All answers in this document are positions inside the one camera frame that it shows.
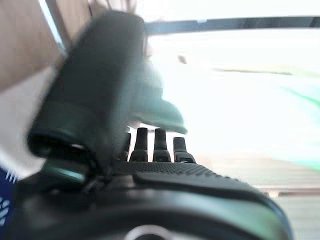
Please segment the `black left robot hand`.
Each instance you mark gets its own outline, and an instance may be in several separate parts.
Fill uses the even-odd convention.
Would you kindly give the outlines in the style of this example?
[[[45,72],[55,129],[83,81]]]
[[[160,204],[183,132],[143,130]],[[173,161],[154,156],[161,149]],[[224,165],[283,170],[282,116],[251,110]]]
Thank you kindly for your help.
[[[155,160],[140,128],[128,158],[127,127],[142,101],[145,23],[107,11],[82,32],[25,136],[42,168],[15,185],[6,240],[292,240],[270,197],[196,163],[183,138]]]

